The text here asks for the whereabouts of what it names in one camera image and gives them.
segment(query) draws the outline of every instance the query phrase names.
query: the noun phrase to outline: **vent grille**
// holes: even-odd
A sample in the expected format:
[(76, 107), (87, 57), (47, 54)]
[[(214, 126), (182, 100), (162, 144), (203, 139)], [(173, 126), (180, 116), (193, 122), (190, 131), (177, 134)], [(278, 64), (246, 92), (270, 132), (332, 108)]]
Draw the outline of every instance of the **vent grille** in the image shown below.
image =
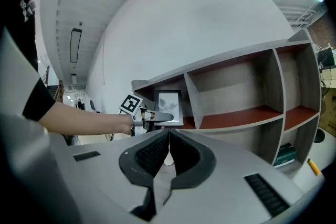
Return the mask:
[(288, 204), (259, 174), (245, 176), (244, 178), (272, 217), (277, 216), (289, 208)]
[(75, 90), (86, 90), (86, 85), (69, 85), (68, 86), (69, 91), (75, 91)]
[(99, 155), (100, 153), (98, 151), (90, 151), (90, 152), (74, 155), (74, 158), (76, 162), (79, 162), (79, 161), (84, 161), (86, 159), (97, 157)]

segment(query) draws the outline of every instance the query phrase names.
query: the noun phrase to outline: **green object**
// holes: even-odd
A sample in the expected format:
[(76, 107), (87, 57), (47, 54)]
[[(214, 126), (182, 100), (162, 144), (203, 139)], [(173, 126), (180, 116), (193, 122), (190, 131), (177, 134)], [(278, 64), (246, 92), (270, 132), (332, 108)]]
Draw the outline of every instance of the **green object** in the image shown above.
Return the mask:
[(296, 159), (296, 157), (296, 149), (290, 143), (287, 143), (280, 147), (278, 156), (274, 162), (274, 166), (283, 165), (287, 162), (292, 162)]

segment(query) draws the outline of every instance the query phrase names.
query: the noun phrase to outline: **photo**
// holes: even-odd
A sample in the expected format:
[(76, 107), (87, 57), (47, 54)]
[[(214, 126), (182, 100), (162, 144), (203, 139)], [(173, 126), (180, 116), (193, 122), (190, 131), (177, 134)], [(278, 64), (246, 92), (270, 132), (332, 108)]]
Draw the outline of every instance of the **photo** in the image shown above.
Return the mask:
[(179, 122), (180, 113), (178, 93), (159, 93), (159, 112), (170, 113), (174, 119), (169, 122)]

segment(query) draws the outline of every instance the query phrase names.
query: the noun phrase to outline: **white curved wall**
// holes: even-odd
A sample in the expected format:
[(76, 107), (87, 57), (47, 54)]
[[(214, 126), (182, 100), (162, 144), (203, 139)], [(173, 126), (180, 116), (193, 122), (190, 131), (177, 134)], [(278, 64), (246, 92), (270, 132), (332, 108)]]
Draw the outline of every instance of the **white curved wall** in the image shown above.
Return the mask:
[(88, 93), (98, 110), (118, 112), (133, 79), (291, 35), (272, 0), (128, 0), (96, 51)]

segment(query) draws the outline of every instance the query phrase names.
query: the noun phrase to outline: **black vent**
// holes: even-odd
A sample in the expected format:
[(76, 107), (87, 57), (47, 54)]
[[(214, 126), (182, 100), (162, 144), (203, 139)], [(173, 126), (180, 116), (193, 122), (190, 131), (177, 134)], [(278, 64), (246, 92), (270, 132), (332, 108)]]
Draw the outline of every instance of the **black vent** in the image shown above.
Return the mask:
[(135, 155), (135, 161), (154, 178), (168, 154), (168, 146), (169, 135), (162, 136), (139, 150)]
[(192, 169), (201, 158), (197, 148), (177, 135), (170, 136), (170, 153), (174, 159), (176, 176)]
[(99, 155), (100, 155), (100, 153), (98, 151), (91, 151), (91, 152), (86, 152), (86, 153), (83, 153), (83, 154), (74, 155), (74, 158), (75, 158), (76, 162), (79, 162), (79, 161), (84, 161), (85, 159), (90, 159), (90, 158), (93, 158), (93, 157), (97, 157)]
[(289, 208), (288, 204), (259, 174), (244, 178), (273, 217)]

